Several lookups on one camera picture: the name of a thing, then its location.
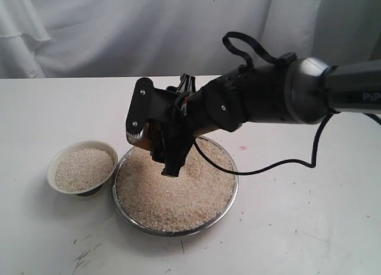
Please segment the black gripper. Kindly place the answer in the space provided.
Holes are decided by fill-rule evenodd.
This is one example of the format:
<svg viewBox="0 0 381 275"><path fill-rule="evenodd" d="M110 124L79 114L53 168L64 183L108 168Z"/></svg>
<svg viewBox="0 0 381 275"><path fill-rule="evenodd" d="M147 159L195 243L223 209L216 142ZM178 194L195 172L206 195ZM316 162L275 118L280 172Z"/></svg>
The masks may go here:
<svg viewBox="0 0 381 275"><path fill-rule="evenodd" d="M136 145L144 139L150 110L151 158L164 164L163 176L178 177L197 136L218 129L233 132L244 122L232 81L248 70L241 65L199 90L193 77L165 89L155 88L147 77L138 79L126 118L127 141Z"/></svg>

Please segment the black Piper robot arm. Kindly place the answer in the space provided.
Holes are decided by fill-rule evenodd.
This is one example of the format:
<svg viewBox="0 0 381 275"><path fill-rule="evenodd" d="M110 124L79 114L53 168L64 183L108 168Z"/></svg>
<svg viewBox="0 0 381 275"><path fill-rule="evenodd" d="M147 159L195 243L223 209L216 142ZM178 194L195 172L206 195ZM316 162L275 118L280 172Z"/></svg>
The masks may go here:
<svg viewBox="0 0 381 275"><path fill-rule="evenodd" d="M285 67L241 66L199 89L188 75L165 89L142 77L127 113L126 138L164 164L163 175L176 177L198 136L234 132L247 122L317 124L322 131L342 112L380 121L380 61L335 67L303 58Z"/></svg>

